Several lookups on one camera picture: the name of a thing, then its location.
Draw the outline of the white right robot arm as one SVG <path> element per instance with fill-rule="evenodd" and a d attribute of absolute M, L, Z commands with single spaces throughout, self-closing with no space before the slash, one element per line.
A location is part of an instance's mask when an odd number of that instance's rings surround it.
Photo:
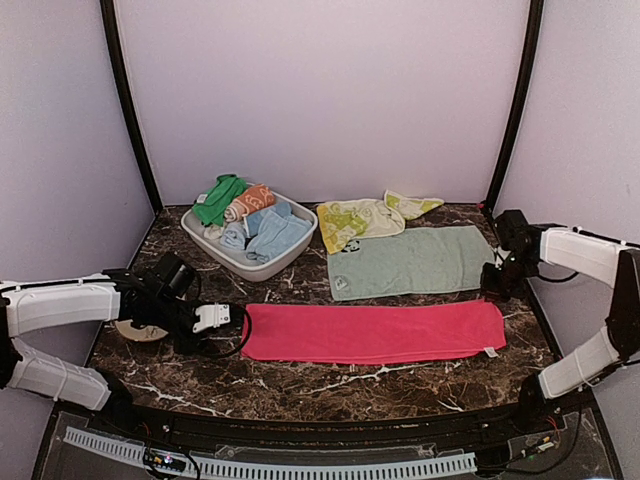
<path fill-rule="evenodd" d="M 511 426 L 530 434 L 547 420 L 548 403 L 595 386 L 638 355 L 639 247 L 580 227 L 533 224 L 519 210 L 504 211 L 493 229 L 499 246 L 482 270 L 486 298 L 526 297 L 544 267 L 569 273 L 546 279 L 541 290 L 567 352 L 523 382 L 510 413 Z"/>

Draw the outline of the pink microfibre towel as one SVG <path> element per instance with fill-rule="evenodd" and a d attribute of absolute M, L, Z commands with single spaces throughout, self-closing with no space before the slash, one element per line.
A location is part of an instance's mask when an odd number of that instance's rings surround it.
<path fill-rule="evenodd" d="M 389 365 L 456 360 L 507 345 L 504 319 L 474 300 L 424 307 L 251 304 L 243 356 L 256 361 Z"/>

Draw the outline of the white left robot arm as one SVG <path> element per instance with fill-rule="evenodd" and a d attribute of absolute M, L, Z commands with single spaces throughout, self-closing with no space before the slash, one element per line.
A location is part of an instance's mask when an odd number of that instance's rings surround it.
<path fill-rule="evenodd" d="M 1 285 L 1 386 L 31 391 L 55 401 L 101 411 L 120 436 L 141 427 L 128 390 L 110 374 L 71 364 L 22 341 L 22 335 L 91 321 L 128 321 L 134 329 L 157 327 L 188 351 L 202 333 L 218 326 L 225 308 L 189 301 L 185 295 L 196 271 L 173 253 L 142 275 L 129 269 L 40 283 Z"/>

